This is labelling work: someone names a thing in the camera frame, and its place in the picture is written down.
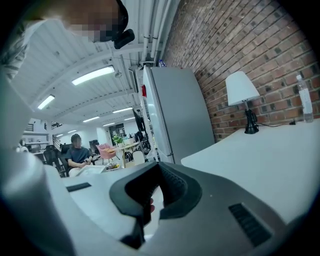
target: clear plastic bottle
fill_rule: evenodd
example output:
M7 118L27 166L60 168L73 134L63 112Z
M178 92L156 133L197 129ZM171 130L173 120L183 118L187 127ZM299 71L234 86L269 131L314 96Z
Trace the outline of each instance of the clear plastic bottle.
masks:
M165 68L166 66L167 66L166 63L162 59L160 59L159 60L159 67L160 68Z
M297 75L299 94L303 106L303 117L306 123L312 123L314 121L314 114L312 113L312 102L310 99L310 93L306 82L302 79L301 75Z

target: brick wall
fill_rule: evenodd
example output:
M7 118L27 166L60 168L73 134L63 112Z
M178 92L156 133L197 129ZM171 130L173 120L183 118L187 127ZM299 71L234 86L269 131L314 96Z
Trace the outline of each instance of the brick wall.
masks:
M228 106L225 79L236 71L244 71L261 95L248 104L260 123L302 120L298 74L309 87L314 117L320 117L316 56L277 1L182 0L164 60L195 73L216 141L247 123L244 104Z

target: shelf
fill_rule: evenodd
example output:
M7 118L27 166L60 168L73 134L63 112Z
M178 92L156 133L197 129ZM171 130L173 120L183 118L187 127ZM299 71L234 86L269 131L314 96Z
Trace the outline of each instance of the shelf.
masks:
M49 141L26 142L25 144L26 144L26 145L49 144Z
M23 132L23 135L49 135L47 132L35 132L35 131L27 131Z

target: refrigerator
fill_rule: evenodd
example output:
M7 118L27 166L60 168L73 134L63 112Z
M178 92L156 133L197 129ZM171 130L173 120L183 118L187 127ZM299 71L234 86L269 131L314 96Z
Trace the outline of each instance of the refrigerator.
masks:
M215 143L208 109L191 69L143 69L148 110L159 158L181 164L181 159Z

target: table leg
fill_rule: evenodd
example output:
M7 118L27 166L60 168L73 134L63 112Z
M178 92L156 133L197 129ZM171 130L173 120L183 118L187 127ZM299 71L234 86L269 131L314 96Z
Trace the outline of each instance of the table leg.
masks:
M122 150L123 168L126 168L126 152Z

